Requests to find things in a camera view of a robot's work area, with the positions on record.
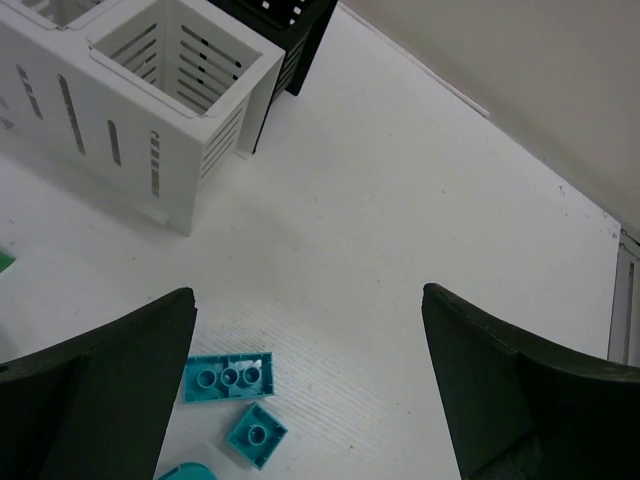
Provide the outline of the teal square lego brick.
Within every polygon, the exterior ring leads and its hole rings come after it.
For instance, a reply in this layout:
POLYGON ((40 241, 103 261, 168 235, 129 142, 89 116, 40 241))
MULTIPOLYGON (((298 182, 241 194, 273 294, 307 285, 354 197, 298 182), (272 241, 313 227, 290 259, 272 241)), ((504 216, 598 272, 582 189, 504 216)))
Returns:
POLYGON ((249 404, 226 434, 226 440, 254 468, 262 470, 288 429, 257 402, 249 404))

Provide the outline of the teal rounded lego piece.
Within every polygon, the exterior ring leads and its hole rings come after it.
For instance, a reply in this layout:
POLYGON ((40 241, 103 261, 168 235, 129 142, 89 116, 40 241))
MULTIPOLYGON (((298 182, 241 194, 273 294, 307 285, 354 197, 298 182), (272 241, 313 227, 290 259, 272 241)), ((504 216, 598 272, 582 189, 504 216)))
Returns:
POLYGON ((216 480, 216 476, 201 463, 186 462, 162 474, 157 480, 216 480))

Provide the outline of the green arched lego brick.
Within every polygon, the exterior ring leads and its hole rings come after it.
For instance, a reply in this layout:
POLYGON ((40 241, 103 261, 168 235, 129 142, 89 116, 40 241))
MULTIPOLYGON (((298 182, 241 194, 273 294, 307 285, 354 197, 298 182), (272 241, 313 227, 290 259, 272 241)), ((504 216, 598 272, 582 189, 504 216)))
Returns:
POLYGON ((11 253, 0 250, 0 273, 6 271, 14 262, 15 257, 11 253))

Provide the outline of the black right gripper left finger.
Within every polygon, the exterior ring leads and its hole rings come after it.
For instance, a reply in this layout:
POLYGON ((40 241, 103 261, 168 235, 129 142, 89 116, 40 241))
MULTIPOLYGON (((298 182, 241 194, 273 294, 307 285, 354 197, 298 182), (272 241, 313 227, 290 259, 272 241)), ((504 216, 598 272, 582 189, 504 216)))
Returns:
POLYGON ((196 317, 183 287, 2 363, 2 478, 152 478, 196 317))

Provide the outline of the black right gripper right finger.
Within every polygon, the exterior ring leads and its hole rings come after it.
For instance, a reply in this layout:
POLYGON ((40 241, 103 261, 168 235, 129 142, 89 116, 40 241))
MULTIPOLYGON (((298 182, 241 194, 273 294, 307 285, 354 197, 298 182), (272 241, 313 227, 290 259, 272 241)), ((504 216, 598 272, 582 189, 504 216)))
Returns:
POLYGON ((636 479, 639 370, 423 290, 431 362, 463 479, 636 479))

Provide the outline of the teal long lego brick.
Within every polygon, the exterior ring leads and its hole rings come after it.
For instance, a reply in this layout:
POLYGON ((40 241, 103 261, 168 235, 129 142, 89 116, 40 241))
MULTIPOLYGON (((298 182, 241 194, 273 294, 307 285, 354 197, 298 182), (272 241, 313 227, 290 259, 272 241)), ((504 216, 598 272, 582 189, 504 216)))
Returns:
POLYGON ((186 360, 185 403, 260 399, 272 396, 274 390, 271 352, 200 355, 186 360))

